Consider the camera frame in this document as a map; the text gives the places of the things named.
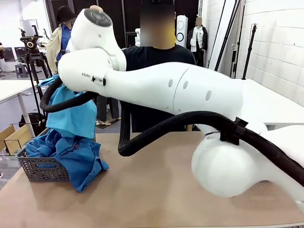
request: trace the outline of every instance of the gray basket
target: gray basket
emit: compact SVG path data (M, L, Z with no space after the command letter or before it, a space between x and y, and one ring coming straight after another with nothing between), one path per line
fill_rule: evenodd
M49 129L47 128L39 136L46 134L48 131ZM16 157L18 158L29 181L69 181L67 170L54 158L28 158L25 148L20 151Z

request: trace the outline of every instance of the person's hand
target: person's hand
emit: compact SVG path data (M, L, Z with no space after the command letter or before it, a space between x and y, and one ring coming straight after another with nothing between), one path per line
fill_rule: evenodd
M93 5L93 6L90 6L90 10L98 10L100 12L103 12L103 8L99 7L99 6L96 6L96 5Z

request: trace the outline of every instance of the towel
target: towel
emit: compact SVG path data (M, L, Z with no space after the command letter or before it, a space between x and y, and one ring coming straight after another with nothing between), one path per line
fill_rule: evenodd
M63 137L54 129L34 138L26 146L28 157L53 157L67 170L73 187L82 192L102 170L109 169L100 159L100 144L76 136Z
M46 86L54 82L58 75L41 82L39 86ZM65 85L59 87L50 99L50 105L59 104L71 98L75 98L81 93L69 90ZM88 139L95 137L95 121L97 107L93 101L83 105L68 108L59 112L49 113L47 127L55 129L63 137L74 138L81 136Z

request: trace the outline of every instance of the table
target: table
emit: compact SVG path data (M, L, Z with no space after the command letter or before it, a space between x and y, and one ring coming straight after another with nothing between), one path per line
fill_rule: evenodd
M169 133L131 157L117 152L119 134L97 134L110 169L83 193L69 183L29 182L19 170L0 191L0 227L165 228L304 224L304 215L276 185L261 182L222 199L191 172L200 132Z
M276 125L304 124L304 107L251 80L243 83L243 107L240 117L260 121L272 130Z
M30 80L0 80L0 104L14 98L18 97L20 107L25 119L25 123L29 124L29 114L25 108L22 96L27 95L23 93L24 90L27 90L32 87ZM35 137L34 130L31 124L29 124L29 129L32 137Z

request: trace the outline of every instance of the stool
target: stool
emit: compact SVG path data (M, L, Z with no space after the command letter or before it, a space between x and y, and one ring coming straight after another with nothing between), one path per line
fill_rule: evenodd
M17 78L18 76L20 77L28 77L28 67L24 64L17 64L15 65L15 69L16 69L16 75L17 75Z

